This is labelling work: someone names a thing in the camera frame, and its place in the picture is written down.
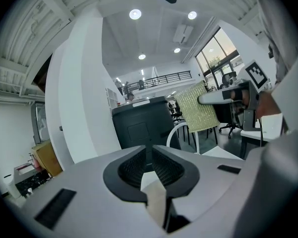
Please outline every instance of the balcony railing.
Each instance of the balcony railing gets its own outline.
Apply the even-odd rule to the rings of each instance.
[[[128,84],[128,89],[129,89],[129,92],[134,93],[136,91],[141,91],[141,90],[148,89],[151,87],[164,85],[164,84],[168,84],[168,83],[176,82],[176,81],[180,81],[180,80],[190,79],[190,78],[192,78],[192,76],[191,76],[191,72],[188,70],[188,71],[184,71],[184,72],[178,72],[178,73],[168,74],[165,76],[146,79],[146,80],[144,80],[143,87],[139,84],[139,82]]]

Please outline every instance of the cardboard box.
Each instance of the cardboard box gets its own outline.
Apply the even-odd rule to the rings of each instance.
[[[41,167],[46,169],[51,176],[57,176],[63,171],[58,159],[55,156],[50,140],[38,144],[37,146],[33,147],[32,150]]]

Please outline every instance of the green textured sponge cloth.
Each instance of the green textured sponge cloth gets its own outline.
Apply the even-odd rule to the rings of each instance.
[[[198,97],[206,93],[203,81],[176,94],[182,116],[188,123],[189,131],[209,129],[220,124],[212,105],[200,105]]]

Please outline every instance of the window pane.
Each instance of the window pane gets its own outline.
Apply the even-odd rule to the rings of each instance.
[[[225,58],[223,50],[214,38],[212,38],[209,43],[207,43],[202,51],[211,67]]]
[[[197,55],[197,60],[203,72],[206,72],[208,69],[210,69],[202,52],[199,52],[199,54]]]
[[[210,90],[213,90],[213,91],[217,90],[217,84],[215,83],[215,80],[213,78],[212,73],[210,73],[209,75],[205,76],[205,80],[206,80],[206,82],[208,84],[208,88]]]
[[[217,78],[217,82],[219,84],[219,87],[222,85],[222,73],[220,70],[217,70],[214,72],[215,77]]]
[[[230,40],[230,38],[226,35],[226,33],[222,29],[220,29],[216,33],[215,38],[222,46],[222,48],[224,49],[227,55],[229,55],[230,53],[236,50],[236,47],[234,46],[233,42]]]
[[[223,66],[223,67],[222,67],[222,70],[223,70],[224,74],[227,74],[227,73],[232,72],[232,70],[231,70],[230,67],[229,67],[229,64]]]
[[[240,57],[240,55],[238,55],[237,57],[233,58],[230,62],[233,65],[233,70],[236,71],[236,75],[238,75],[239,71],[244,67],[244,62],[242,58]]]

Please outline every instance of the floor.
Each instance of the floor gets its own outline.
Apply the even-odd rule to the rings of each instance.
[[[234,129],[232,134],[231,134],[231,139],[228,139],[228,134],[229,134],[229,128],[222,129],[222,132],[219,133],[219,128],[225,126],[226,124],[221,123],[217,128],[216,128],[216,133],[217,133],[217,138],[218,138],[218,146],[221,147],[222,149],[230,152],[231,154],[234,154],[239,157],[240,155],[240,148],[241,148],[241,142],[242,142],[242,137],[240,135],[241,129]],[[190,145],[188,144],[188,135],[187,131],[185,129],[185,141],[183,140],[183,129],[179,129],[179,141],[180,141],[180,146],[183,151],[187,152],[196,152],[195,146],[194,146],[194,141],[192,134],[190,134]],[[215,136],[214,132],[212,133],[209,132],[209,138],[207,138],[207,131],[199,131],[199,144],[200,144],[200,153],[203,154],[212,148],[216,147],[216,141],[215,141]],[[249,153],[250,150],[254,149],[255,145],[247,144],[246,148],[246,156]]]

